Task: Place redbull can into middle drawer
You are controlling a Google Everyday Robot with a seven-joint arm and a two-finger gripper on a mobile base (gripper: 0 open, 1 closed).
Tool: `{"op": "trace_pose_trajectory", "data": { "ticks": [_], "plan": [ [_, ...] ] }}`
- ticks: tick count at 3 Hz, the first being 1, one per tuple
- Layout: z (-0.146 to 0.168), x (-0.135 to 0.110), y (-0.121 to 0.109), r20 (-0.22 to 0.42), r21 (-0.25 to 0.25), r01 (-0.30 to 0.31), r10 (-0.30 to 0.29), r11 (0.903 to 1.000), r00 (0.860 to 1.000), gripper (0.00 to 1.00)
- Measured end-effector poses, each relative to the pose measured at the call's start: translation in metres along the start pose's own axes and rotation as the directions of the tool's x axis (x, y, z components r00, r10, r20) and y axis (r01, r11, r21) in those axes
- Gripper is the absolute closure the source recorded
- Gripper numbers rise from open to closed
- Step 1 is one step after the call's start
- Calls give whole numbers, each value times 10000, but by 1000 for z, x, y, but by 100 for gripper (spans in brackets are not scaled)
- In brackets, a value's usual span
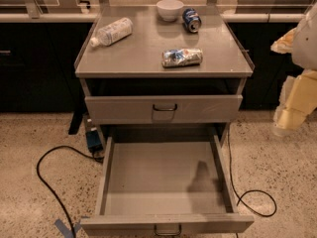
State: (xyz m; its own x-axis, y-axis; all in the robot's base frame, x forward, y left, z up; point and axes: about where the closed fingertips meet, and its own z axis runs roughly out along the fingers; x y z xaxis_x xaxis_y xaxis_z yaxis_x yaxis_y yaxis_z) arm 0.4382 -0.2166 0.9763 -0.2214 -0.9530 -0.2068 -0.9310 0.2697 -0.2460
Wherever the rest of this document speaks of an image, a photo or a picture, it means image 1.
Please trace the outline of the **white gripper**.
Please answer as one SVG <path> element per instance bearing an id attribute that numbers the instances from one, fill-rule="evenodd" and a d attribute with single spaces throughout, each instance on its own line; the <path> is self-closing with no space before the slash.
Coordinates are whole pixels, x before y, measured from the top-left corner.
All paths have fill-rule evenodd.
<path id="1" fill-rule="evenodd" d="M 291 54 L 295 28 L 274 41 L 270 49 L 278 54 Z M 295 132 L 306 116 L 317 108 L 317 71 L 304 70 L 297 77 L 288 76 L 283 84 L 280 104 L 273 115 L 272 132 L 285 137 Z"/>

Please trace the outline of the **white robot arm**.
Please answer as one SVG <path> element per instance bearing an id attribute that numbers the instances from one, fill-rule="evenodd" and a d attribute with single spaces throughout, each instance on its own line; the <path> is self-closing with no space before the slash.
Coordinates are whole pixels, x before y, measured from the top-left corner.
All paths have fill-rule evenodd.
<path id="1" fill-rule="evenodd" d="M 317 108 L 317 4 L 270 49 L 291 53 L 292 62 L 303 68 L 300 75 L 288 76 L 280 91 L 272 132 L 283 137 L 297 130 Z"/>

